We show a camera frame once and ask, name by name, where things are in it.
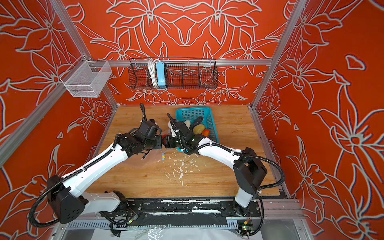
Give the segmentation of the clear zip top bag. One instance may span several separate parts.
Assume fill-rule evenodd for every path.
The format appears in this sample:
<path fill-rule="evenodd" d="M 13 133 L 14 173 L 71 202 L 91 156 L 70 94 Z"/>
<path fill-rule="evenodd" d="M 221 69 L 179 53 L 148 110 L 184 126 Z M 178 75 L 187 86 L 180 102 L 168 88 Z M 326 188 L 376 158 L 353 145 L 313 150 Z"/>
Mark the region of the clear zip top bag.
<path fill-rule="evenodd" d="M 132 156 L 130 158 L 130 166 L 134 169 L 144 169 L 149 167 L 154 167 L 157 164 L 162 163 L 163 156 L 165 154 L 165 149 L 150 150 L 146 155 L 147 151 L 139 153 L 138 155 Z"/>

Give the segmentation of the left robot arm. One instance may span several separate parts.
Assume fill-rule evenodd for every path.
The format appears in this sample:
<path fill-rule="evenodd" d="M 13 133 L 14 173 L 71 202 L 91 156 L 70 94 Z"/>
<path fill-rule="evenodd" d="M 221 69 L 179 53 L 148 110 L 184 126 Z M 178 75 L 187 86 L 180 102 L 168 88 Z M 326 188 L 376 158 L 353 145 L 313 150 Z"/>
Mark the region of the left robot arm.
<path fill-rule="evenodd" d="M 47 181 L 46 190 L 30 208 L 29 223 L 36 228 L 45 228 L 56 223 L 66 224 L 88 213 L 100 213 L 111 225 L 121 226 L 129 222 L 128 204 L 118 191 L 100 196 L 86 193 L 87 188 L 106 172 L 134 155 L 146 156 L 151 150 L 161 149 L 162 130 L 154 120 L 148 120 L 144 104 L 140 104 L 142 120 L 138 128 L 125 134 L 116 134 L 114 142 L 101 154 L 75 171 Z M 40 223 L 36 220 L 37 207 L 43 201 L 51 205 L 57 219 Z"/>

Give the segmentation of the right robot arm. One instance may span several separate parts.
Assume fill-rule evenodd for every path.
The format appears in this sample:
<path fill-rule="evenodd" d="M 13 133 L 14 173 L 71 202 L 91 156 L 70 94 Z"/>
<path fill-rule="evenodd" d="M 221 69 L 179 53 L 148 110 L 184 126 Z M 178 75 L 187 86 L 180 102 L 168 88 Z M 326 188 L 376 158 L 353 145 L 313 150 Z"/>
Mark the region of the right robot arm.
<path fill-rule="evenodd" d="M 251 231 L 245 227 L 237 230 L 240 236 L 254 236 L 261 231 L 264 222 L 264 203 L 260 194 L 262 190 L 274 188 L 284 183 L 286 176 L 283 169 L 275 162 L 258 156 L 251 148 L 237 150 L 226 147 L 202 134 L 195 134 L 182 121 L 177 121 L 170 114 L 168 126 L 171 134 L 163 137 L 166 148 L 179 148 L 186 155 L 201 155 L 214 159 L 233 170 L 239 190 L 235 196 L 234 210 L 238 215 L 247 215 L 252 200 L 259 199 L 261 220 L 258 227 Z M 273 184 L 263 185 L 268 171 L 263 163 L 268 163 L 280 173 L 280 179 Z"/>

